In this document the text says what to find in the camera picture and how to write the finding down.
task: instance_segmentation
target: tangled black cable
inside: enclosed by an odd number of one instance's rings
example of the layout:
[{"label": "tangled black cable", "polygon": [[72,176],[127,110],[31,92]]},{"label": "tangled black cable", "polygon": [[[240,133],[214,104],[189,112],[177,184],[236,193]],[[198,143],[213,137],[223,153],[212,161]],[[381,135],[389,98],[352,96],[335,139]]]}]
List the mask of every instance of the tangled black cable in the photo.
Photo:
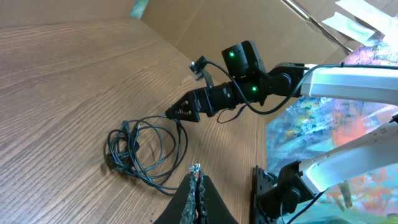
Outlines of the tangled black cable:
[{"label": "tangled black cable", "polygon": [[[164,118],[168,119],[166,116],[163,115],[154,115],[154,116],[148,116],[142,119],[134,119],[130,121],[123,121],[123,124],[121,126],[121,129],[115,129],[109,132],[108,134],[108,149],[109,149],[109,154],[106,152],[106,147],[104,147],[104,159],[110,169],[117,170],[120,172],[123,172],[127,175],[131,175],[133,177],[139,178],[143,180],[147,185],[150,185],[151,187],[156,188],[160,192],[162,192],[165,195],[168,196],[173,196],[174,194],[168,193],[165,190],[176,190],[177,188],[173,187],[166,187],[163,186],[163,184],[170,178],[172,175],[173,171],[180,165],[182,159],[184,158],[187,149],[188,149],[188,136],[187,132],[182,126],[181,122],[176,119],[170,119],[175,122],[177,126],[177,133],[178,133],[178,150],[177,150],[177,155],[174,160],[174,164],[172,168],[164,172],[163,174],[160,175],[155,175],[155,176],[150,176],[147,171],[150,171],[152,169],[155,169],[159,164],[163,163],[168,157],[172,155],[172,153],[175,151],[177,147],[177,141],[173,134],[160,126],[153,126],[149,122],[145,121],[147,119],[151,118]],[[130,124],[135,123],[133,126],[133,129],[130,131]],[[160,141],[160,155],[159,155],[159,160],[152,164],[149,167],[144,167],[140,160],[137,157],[137,151],[139,150],[139,143],[137,142],[138,136],[140,131],[145,130],[145,129],[153,129],[156,134],[159,137]],[[162,137],[159,133],[159,130],[165,131],[171,138],[174,143],[174,146],[172,150],[164,155],[164,144]],[[185,149],[182,152],[181,155],[181,131],[185,135]],[[124,149],[121,149],[120,143],[121,141],[126,142],[126,147]],[[159,183],[154,182],[155,179],[160,179],[163,178]]]}]

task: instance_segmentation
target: wood grain surface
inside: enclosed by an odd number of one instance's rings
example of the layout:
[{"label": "wood grain surface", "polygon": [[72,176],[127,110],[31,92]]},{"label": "wood grain surface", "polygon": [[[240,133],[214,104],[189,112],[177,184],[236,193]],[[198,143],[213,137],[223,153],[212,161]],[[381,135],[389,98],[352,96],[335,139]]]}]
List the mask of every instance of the wood grain surface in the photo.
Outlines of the wood grain surface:
[{"label": "wood grain surface", "polygon": [[[102,150],[124,119],[164,114],[204,86],[189,62],[137,20],[0,29],[0,223],[156,220],[170,197],[110,171]],[[175,132],[170,121],[155,123]],[[187,156],[166,185],[177,187],[200,163],[235,219],[248,223],[252,167],[266,161],[264,119],[246,110],[228,124],[202,115],[183,125]],[[148,131],[139,142],[150,164],[159,140]]]}]

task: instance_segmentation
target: white paper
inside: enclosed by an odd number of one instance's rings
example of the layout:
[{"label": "white paper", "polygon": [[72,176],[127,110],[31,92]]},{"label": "white paper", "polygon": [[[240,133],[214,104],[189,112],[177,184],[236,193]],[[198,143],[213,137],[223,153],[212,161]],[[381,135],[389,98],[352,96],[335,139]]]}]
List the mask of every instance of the white paper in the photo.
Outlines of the white paper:
[{"label": "white paper", "polygon": [[334,16],[325,19],[322,22],[365,46],[372,46],[372,43],[367,42],[367,40],[375,33],[375,31],[362,26],[358,22],[338,12],[335,12]]},{"label": "white paper", "polygon": [[386,13],[378,10],[363,0],[340,0],[337,5],[376,28],[383,34],[388,34],[390,30],[396,30],[395,20]]}]

